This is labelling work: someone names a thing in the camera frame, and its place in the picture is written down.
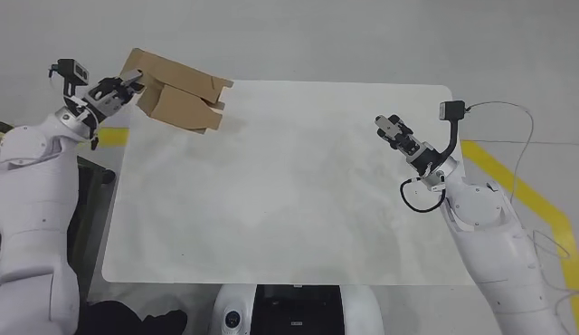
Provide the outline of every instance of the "person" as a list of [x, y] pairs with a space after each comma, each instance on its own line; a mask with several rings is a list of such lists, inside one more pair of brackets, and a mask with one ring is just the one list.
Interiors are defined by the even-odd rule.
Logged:
[[182, 335], [186, 326], [187, 314], [181, 310], [141, 320], [122, 302], [102, 301], [81, 306], [75, 335]]

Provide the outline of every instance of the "black cable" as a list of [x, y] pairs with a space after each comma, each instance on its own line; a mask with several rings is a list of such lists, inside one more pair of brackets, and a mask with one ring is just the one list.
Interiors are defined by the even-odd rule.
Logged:
[[[404, 196], [404, 186], [407, 185], [408, 183], [412, 183], [413, 181], [418, 181], [418, 180], [421, 180], [421, 178], [420, 177], [411, 177], [410, 179], [406, 179], [404, 182], [402, 182], [402, 184], [400, 185], [400, 196], [402, 197], [402, 200], [404, 201], [404, 203], [410, 209], [412, 209], [414, 212], [429, 213], [429, 212], [433, 211], [434, 209], [436, 209], [442, 205], [442, 203], [444, 202], [444, 199], [446, 199], [446, 188], [442, 190], [441, 200], [439, 200], [439, 202], [436, 205], [434, 205], [428, 209], [418, 209], [418, 208], [413, 207], [410, 203], [408, 203], [408, 201], [406, 200], [406, 196]], [[444, 176], [441, 177], [441, 182], [444, 183]]]
[[456, 144], [458, 142], [459, 137], [459, 121], [458, 120], [451, 120], [451, 141], [446, 149], [441, 153], [441, 161], [439, 164], [444, 163], [447, 158], [452, 154], [452, 151], [456, 148]]

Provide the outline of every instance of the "black wire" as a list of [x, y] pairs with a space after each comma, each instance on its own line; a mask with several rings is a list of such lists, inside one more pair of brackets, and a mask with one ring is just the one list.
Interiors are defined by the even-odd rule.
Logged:
[[[408, 203], [408, 201], [406, 200], [406, 196], [404, 196], [404, 186], [407, 185], [408, 183], [412, 183], [412, 181], [414, 180], [413, 177], [411, 177], [410, 179], [406, 179], [404, 182], [402, 182], [402, 184], [400, 185], [400, 196], [402, 197], [402, 200], [404, 201], [404, 203], [410, 208], [412, 209], [414, 212], [418, 212], [418, 213], [429, 213], [431, 211], [433, 211], [434, 209], [438, 208], [439, 206], [442, 205], [442, 203], [444, 202], [444, 199], [446, 198], [446, 189], [442, 190], [441, 193], [441, 200], [438, 201], [438, 203], [428, 209], [418, 209], [415, 208], [413, 205], [411, 205], [410, 203]], [[444, 177], [441, 177], [441, 182], [444, 183]]]

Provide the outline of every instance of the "black panel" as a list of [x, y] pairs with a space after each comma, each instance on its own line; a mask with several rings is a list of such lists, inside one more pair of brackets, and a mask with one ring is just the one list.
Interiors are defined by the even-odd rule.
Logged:
[[251, 335], [345, 335], [340, 287], [257, 286]]

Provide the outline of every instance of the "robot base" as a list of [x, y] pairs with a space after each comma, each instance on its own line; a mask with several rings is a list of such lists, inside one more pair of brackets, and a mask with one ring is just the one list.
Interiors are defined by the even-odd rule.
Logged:
[[225, 284], [210, 335], [384, 335], [382, 313], [368, 286]]

